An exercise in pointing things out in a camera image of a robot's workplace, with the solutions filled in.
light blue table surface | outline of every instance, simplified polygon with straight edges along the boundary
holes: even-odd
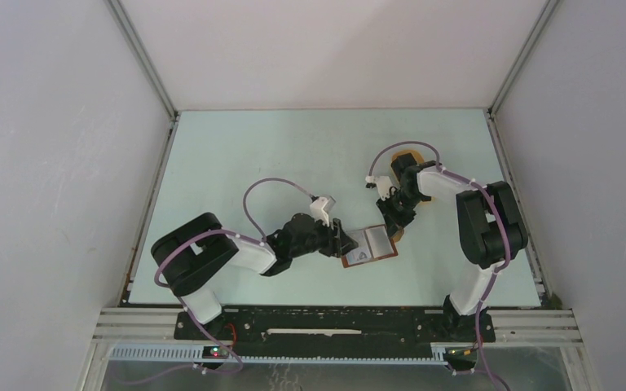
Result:
[[[287,178],[330,194],[337,200],[332,215],[348,231],[382,224],[377,193],[365,188],[364,178],[382,148],[403,140],[433,144],[451,171],[480,183],[503,178],[478,109],[183,112],[129,302],[177,302],[153,283],[150,248],[196,216],[215,213],[226,228],[258,237],[241,198],[260,178]],[[433,159],[431,151],[417,150]],[[380,159],[376,174],[390,173],[393,152]],[[295,213],[307,213],[309,203],[292,187],[270,182],[251,193],[249,210],[270,234]],[[339,259],[310,254],[275,277],[225,266],[208,285],[223,304],[442,305],[465,262],[454,211],[439,203],[419,206],[397,249],[397,257],[348,269]],[[498,278],[489,304],[540,304],[524,252]]]

